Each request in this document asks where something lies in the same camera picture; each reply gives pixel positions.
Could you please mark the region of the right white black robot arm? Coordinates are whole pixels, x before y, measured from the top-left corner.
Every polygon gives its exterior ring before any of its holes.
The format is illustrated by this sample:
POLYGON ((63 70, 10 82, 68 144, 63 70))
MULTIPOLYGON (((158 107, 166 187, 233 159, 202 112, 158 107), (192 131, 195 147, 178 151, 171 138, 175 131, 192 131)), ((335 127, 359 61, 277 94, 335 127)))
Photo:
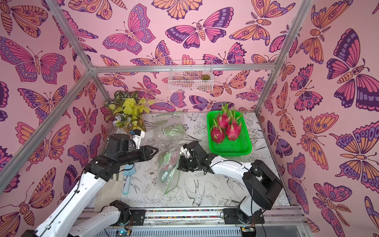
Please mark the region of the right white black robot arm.
POLYGON ((271 210, 283 189, 281 180, 261 160, 240 163, 222 156, 206 153, 198 142, 181 148, 178 170, 183 172, 203 171, 204 174, 223 175, 243 185, 249 195, 244 197, 234 213, 223 211, 224 219, 236 218, 241 224, 254 221, 264 223, 263 211, 271 210))

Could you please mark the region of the clear zip-top bag green seal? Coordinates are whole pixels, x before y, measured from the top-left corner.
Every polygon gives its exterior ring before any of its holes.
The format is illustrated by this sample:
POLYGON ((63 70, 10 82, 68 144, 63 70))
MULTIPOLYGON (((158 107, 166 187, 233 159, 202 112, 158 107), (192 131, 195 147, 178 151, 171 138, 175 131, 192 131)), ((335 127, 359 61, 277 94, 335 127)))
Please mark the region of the clear zip-top bag green seal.
POLYGON ((160 128, 162 136, 169 139, 184 139, 186 131, 181 123, 167 124, 160 128))

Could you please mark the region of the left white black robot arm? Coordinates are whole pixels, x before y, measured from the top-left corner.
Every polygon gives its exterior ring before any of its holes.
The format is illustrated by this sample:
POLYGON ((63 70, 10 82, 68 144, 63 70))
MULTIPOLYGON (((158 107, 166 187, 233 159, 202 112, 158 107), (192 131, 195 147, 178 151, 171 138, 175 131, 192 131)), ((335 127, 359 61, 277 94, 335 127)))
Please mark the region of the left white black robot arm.
POLYGON ((121 173, 124 165, 150 161, 158 148, 142 146, 142 137, 130 138, 126 134, 113 134, 101 155, 93 158, 83 170, 77 185, 56 210, 35 230, 26 230, 24 237, 93 237, 111 225, 129 225, 133 221, 130 206, 115 200, 90 219, 76 225, 92 198, 111 180, 121 173))

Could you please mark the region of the pink dragon fruit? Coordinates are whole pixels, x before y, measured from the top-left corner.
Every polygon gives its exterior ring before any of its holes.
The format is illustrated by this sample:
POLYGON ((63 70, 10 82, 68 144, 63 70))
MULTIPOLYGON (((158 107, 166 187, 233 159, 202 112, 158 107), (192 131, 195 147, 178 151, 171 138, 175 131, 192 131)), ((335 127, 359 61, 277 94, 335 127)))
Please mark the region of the pink dragon fruit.
POLYGON ((230 124, 226 128, 226 136, 229 140, 235 141, 239 138, 242 130, 242 123, 240 122, 242 114, 240 114, 240 116, 236 116, 234 110, 229 110, 229 117, 231 120, 230 124))
POLYGON ((217 117, 218 125, 221 129, 225 130, 228 125, 230 124, 230 117, 229 117, 229 103, 222 104, 221 113, 217 117))

